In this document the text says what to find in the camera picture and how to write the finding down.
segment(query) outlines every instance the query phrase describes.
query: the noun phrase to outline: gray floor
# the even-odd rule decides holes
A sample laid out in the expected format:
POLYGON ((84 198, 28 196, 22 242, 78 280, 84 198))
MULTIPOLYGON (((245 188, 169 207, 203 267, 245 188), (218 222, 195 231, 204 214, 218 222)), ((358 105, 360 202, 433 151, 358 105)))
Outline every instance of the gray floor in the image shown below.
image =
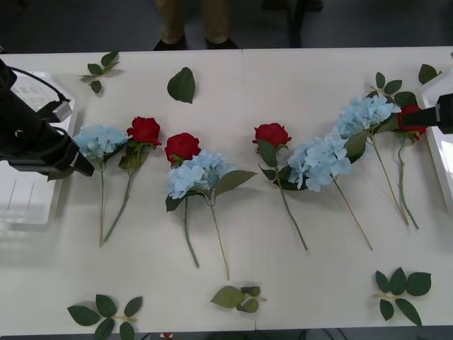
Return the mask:
MULTIPOLYGON (((9 53, 153 50, 161 19, 152 0, 0 0, 0 45, 9 53)), ((240 48, 286 48, 284 11, 263 11, 261 0, 231 5, 231 38, 240 48)), ((303 47, 453 45, 453 0, 324 0, 306 15, 303 47)), ((205 49, 199 1, 186 0, 191 50, 205 49)), ((453 327, 344 329, 349 340, 451 340, 453 327)), ((331 331, 335 339, 342 339, 331 331)), ((259 334, 178 334, 175 339, 296 340, 300 331, 259 334)), ((18 336, 2 339, 84 340, 92 336, 18 336)), ((311 330, 308 340, 328 337, 311 330)))

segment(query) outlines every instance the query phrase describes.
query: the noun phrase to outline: white container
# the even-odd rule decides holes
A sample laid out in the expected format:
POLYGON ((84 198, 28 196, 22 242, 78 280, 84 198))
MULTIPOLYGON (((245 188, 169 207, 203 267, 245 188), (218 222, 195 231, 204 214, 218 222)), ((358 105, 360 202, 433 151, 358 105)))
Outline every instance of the white container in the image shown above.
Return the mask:
MULTIPOLYGON (((453 93, 453 69, 422 85, 417 91, 420 108, 432 108, 444 94, 453 93)), ((440 186, 449 215, 453 215, 453 135, 444 135, 438 127, 426 132, 440 186)))

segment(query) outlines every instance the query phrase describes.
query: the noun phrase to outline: flower stem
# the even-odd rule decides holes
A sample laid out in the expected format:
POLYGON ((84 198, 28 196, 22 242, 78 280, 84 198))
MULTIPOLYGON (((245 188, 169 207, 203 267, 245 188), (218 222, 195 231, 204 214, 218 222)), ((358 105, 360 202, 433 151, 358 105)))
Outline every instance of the flower stem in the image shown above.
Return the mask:
POLYGON ((214 218, 215 229, 217 230, 217 236, 219 237, 220 249, 222 250, 222 256, 224 257, 225 269, 226 269, 226 279, 229 281, 229 270, 227 265, 227 260, 225 259, 224 247, 222 246, 222 241, 220 239, 219 227, 217 226, 217 220, 215 218, 214 206, 210 205, 212 211, 212 217, 214 218))
POLYGON ((190 253, 192 254, 193 261, 195 262, 195 265, 197 268, 200 267, 198 264, 197 257, 195 255, 195 252, 193 251, 192 244, 190 243, 190 238, 189 238, 189 229, 187 226, 187 220, 188 220, 188 211, 189 211, 189 202, 188 198, 185 199, 185 205, 184 205, 184 234, 185 234, 185 240, 187 241, 187 245, 189 246, 190 253))
POLYGON ((401 206, 398 204, 398 201, 396 200, 396 196, 395 196, 394 190, 391 187, 389 175, 387 174, 387 170, 385 169, 384 162, 382 161, 382 158, 381 158, 381 154, 379 153, 379 150, 377 149, 376 141, 374 140, 374 136, 372 138, 372 141, 373 141, 373 143, 372 143, 373 144, 373 148, 376 151, 377 158, 379 158, 379 162, 381 163, 382 169, 384 170, 384 173, 385 173, 385 177, 387 178, 387 183, 389 184, 391 195, 394 198, 396 207, 398 207, 398 210, 401 213, 401 216, 403 217, 404 223, 406 223, 406 225, 409 225, 409 221, 408 221, 408 218, 406 217, 406 214, 404 213, 404 210, 401 209, 401 206))
POLYGON ((296 227, 297 233, 299 234, 300 240, 302 241, 302 244, 304 245, 304 248, 306 251, 308 251, 308 247, 305 244, 304 238, 302 237, 302 233, 300 232, 299 226, 297 225, 297 222, 292 215, 291 211, 289 210, 288 202, 286 201, 285 193, 283 192, 282 188, 282 183, 280 182, 280 177, 278 176, 278 168, 275 167, 275 175, 277 177, 277 183, 278 183, 278 188, 280 189, 280 193, 282 194, 283 198, 283 203, 285 204, 286 211, 288 212, 289 217, 291 218, 291 221, 294 223, 294 226, 296 227))
POLYGON ((351 209, 351 207, 350 207, 350 205, 349 205, 349 202, 348 202, 348 200, 346 200, 345 194, 343 193, 343 191, 341 190, 340 186, 338 185, 338 183, 337 183, 337 181, 336 181, 335 179, 333 179, 333 182, 335 183, 335 185, 336 185, 338 191, 340 191, 340 194, 342 195, 343 200, 345 200, 346 205, 348 206, 348 209, 349 209, 349 211, 351 212, 352 217, 354 218, 354 221, 357 223, 357 225, 358 225, 359 228, 360 228, 360 231, 361 231, 362 234, 363 234, 363 237, 367 240, 367 243, 368 243, 368 245, 369 245, 369 248, 370 248, 371 250, 373 250, 373 247, 372 247, 371 243, 369 243, 368 237, 367 237, 367 235, 365 235, 365 232, 363 231, 362 226, 360 225, 359 221, 357 221, 357 218, 355 218, 355 215, 354 215, 354 213, 352 212, 352 209, 351 209))
POLYGON ((399 167, 399 195, 401 197, 401 200, 403 201, 404 209, 406 209, 406 211, 408 212, 409 217, 411 218, 411 221, 412 221, 413 225, 415 225, 415 228, 420 229, 418 227, 417 222, 415 221, 414 216, 412 215, 411 211, 409 210, 409 207, 406 204, 406 198, 404 197, 404 184, 403 184, 403 180, 404 180, 404 161, 401 158, 401 151, 404 148, 405 142, 406 142, 406 136, 404 136, 403 142, 401 143, 401 147, 398 150, 398 159, 399 159, 399 164, 400 164, 400 167, 399 167))
POLYGON ((123 202, 122 202, 121 209, 120 209, 118 215, 116 216, 115 221, 113 221, 113 224, 112 224, 112 226, 110 227, 110 230, 108 231, 107 236, 105 236, 104 242, 107 242, 107 241, 108 241, 109 237, 111 236, 113 230, 114 230, 115 227, 116 227, 116 224, 118 223, 118 220, 120 220, 120 217, 121 217, 121 215, 122 215, 122 212, 123 212, 123 211, 125 210, 125 208, 126 208, 126 204, 127 204, 128 200, 129 200, 129 196, 130 196, 130 189, 131 189, 131 187, 132 187, 132 180, 134 179, 134 175, 135 175, 135 173, 129 175, 129 181, 127 182, 127 187, 126 187, 126 192, 125 192, 125 198, 124 198, 124 200, 123 200, 123 202))
POLYGON ((99 221, 99 248, 102 248, 104 242, 104 170, 101 169, 101 219, 99 221))

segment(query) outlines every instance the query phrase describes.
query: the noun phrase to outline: artificial flower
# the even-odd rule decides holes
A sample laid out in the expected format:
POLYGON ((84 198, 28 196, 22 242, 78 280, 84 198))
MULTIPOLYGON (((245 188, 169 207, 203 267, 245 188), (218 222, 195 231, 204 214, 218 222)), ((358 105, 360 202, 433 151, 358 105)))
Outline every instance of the artificial flower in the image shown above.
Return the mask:
POLYGON ((285 127, 278 123, 262 124, 255 127, 255 138, 256 140, 253 143, 258 144, 258 140, 265 140, 272 144, 275 149, 286 145, 291 140, 285 127))

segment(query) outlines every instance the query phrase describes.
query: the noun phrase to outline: white table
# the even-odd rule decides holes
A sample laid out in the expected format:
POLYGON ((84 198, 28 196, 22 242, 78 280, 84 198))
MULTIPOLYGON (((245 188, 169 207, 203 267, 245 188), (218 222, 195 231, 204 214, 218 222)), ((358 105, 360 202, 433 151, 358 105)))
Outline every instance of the white table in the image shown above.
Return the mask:
MULTIPOLYGON (((253 127, 282 123, 293 137, 289 145, 295 147, 329 132, 341 108, 365 92, 376 72, 402 79, 403 88, 413 90, 420 65, 451 67, 450 52, 447 47, 430 47, 121 53, 118 69, 125 72, 106 79, 102 98, 77 81, 64 85, 88 96, 80 125, 106 123, 125 129, 136 115, 155 117, 163 141, 191 132, 202 147, 224 152, 242 169, 259 172, 251 143, 253 127), (197 80, 192 106, 166 93, 168 80, 184 66, 197 80)), ((98 62, 101 55, 2 59, 11 66, 66 74, 62 79, 67 79, 67 74, 86 73, 86 63, 98 62)), ((396 185, 398 141, 386 133, 378 143, 396 185)), ((230 283, 207 207, 191 203, 190 234, 199 270, 185 244, 180 215, 165 213, 162 192, 169 167, 162 149, 148 158, 120 224, 102 249, 97 247, 98 178, 72 176, 63 184, 57 220, 45 233, 2 234, 1 333, 94 332, 95 327, 75 324, 65 309, 93 300, 96 293, 114 296, 120 308, 143 295, 144 307, 137 315, 141 332, 409 325, 399 312, 386 323, 378 299, 372 298, 377 293, 374 272, 389 276, 399 266, 432 273, 429 295, 411 300, 424 324, 451 324, 453 229, 425 138, 404 152, 406 197, 418 231, 405 227, 375 156, 370 153, 367 158, 351 175, 341 176, 339 184, 374 251, 367 248, 339 193, 330 186, 321 193, 287 195, 310 248, 306 253, 278 190, 259 174, 218 202, 230 283), (223 285, 253 283, 268 299, 255 315, 209 303, 223 285)), ((108 177, 107 226, 126 184, 125 173, 114 164, 108 177)))

